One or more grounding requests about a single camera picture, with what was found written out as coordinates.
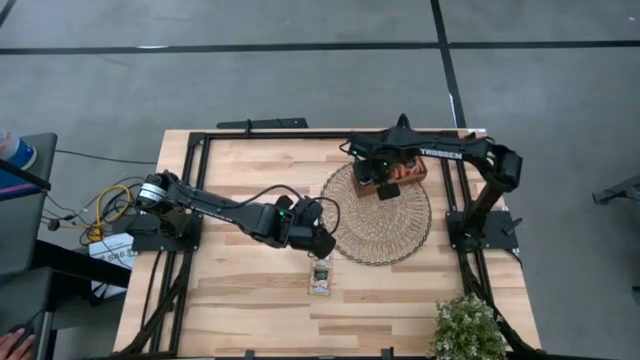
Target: round woven mat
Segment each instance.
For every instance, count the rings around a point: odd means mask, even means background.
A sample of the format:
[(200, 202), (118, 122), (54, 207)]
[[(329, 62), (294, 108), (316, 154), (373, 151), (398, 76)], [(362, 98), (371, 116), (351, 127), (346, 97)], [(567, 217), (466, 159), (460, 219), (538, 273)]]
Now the round woven mat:
[[(359, 198), (353, 188), (352, 164), (333, 173), (322, 196), (340, 205), (340, 225), (333, 234), (336, 249), (365, 265), (381, 266), (402, 261), (427, 240), (431, 227), (431, 203), (420, 184), (405, 185), (400, 196), (380, 201), (377, 193)], [(323, 200), (322, 222), (331, 230), (337, 210)]]

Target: wooden table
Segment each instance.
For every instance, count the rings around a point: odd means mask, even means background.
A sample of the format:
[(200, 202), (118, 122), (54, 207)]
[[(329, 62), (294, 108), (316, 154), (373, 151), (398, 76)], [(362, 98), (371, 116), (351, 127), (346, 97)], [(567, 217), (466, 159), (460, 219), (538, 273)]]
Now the wooden table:
[[(188, 135), (189, 131), (182, 130), (165, 133), (158, 171), (182, 173)], [(350, 161), (338, 150), (342, 142), (214, 140), (205, 189), (244, 200), (270, 185), (284, 183), (302, 194), (317, 196), (328, 176)], [(179, 355), (241, 356), (253, 349), (258, 356), (376, 356), (389, 346), (395, 347), (397, 355), (427, 354), (435, 329), (435, 302), (461, 294), (462, 282), (457, 257), (448, 244), (440, 161), (424, 161), (429, 174), (423, 186), (433, 209), (425, 245), (408, 259), (386, 267), (359, 265), (334, 252), (328, 298), (307, 294), (310, 260), (306, 253), (269, 248), (233, 225), (206, 218), (191, 270)], [(457, 201), (463, 204), (455, 164), (450, 163)], [(475, 197), (484, 182), (472, 166), (467, 166), (467, 175)], [(261, 201), (275, 201), (279, 194), (284, 193), (276, 191)], [(115, 350), (126, 346), (140, 328), (155, 255), (146, 253), (136, 259)], [(485, 256), (498, 308), (526, 342), (538, 347), (519, 264), (501, 250), (486, 251)], [(163, 261), (164, 256), (150, 309), (156, 306)], [(161, 350), (168, 348), (172, 318), (170, 314), (165, 320)]]

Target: potted plant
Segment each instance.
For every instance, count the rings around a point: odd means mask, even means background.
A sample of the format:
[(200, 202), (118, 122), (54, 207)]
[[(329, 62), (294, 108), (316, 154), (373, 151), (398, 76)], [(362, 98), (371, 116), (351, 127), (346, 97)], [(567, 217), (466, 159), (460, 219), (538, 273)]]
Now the potted plant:
[(438, 360), (503, 360), (505, 343), (493, 309), (475, 295), (436, 304), (432, 351)]

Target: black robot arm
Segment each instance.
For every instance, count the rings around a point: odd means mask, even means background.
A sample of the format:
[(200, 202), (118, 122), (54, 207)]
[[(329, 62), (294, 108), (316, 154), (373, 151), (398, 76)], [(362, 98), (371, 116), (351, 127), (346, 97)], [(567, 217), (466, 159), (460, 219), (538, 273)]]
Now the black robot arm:
[(147, 176), (136, 206), (157, 216), (162, 230), (177, 237), (186, 228), (184, 209), (191, 209), (232, 223), (251, 238), (274, 248), (291, 246), (325, 258), (335, 246), (335, 239), (325, 227), (316, 225), (322, 206), (308, 197), (295, 204), (287, 196), (281, 196), (276, 204), (236, 202), (198, 190), (165, 171)]
[(475, 238), (484, 237), (487, 213), (505, 192), (520, 184), (522, 158), (506, 146), (496, 145), (492, 138), (476, 138), (475, 134), (460, 139), (445, 134), (421, 134), (412, 130), (402, 114), (395, 127), (376, 134), (354, 133), (345, 150), (355, 158), (354, 176), (361, 185), (380, 185), (381, 200), (400, 194), (397, 184), (389, 184), (390, 173), (397, 164), (411, 167), (416, 156), (462, 160), (473, 164), (487, 182), (478, 198), (465, 209), (463, 232)]

